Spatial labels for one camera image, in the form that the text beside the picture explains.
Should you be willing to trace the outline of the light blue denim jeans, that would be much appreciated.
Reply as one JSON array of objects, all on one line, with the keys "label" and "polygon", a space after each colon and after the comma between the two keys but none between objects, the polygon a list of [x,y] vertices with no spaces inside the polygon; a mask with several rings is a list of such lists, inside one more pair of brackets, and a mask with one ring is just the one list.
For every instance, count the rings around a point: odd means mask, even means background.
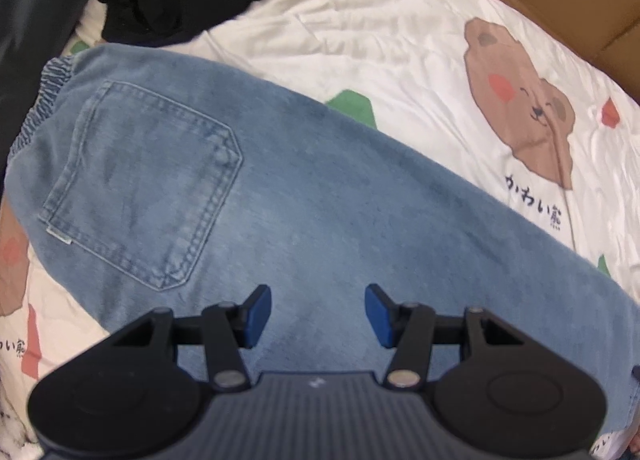
[{"label": "light blue denim jeans", "polygon": [[638,408],[639,310],[612,279],[424,155],[237,68],[122,45],[50,61],[4,191],[107,331],[267,284],[250,371],[380,372],[376,283],[448,315],[485,307],[587,371],[605,432]]}]

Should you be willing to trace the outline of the cream bear print bedsheet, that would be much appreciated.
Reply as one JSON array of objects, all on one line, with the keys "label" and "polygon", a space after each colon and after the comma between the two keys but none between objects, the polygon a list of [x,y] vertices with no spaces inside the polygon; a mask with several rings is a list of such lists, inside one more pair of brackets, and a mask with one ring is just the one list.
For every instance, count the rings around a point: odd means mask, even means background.
[{"label": "cream bear print bedsheet", "polygon": [[[424,155],[612,279],[639,309],[639,108],[498,0],[261,0],[162,50],[237,68]],[[1,381],[19,416],[36,382],[108,332],[2,209]],[[603,433],[600,459],[639,425]]]}]

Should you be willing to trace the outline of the dark grey duvet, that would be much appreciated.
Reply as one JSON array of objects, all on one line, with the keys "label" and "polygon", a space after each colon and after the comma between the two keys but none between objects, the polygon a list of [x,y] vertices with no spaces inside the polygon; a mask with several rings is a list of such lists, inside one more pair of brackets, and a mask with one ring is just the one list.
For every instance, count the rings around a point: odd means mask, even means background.
[{"label": "dark grey duvet", "polygon": [[1,0],[1,168],[34,103],[43,65],[60,54],[88,0]]}]

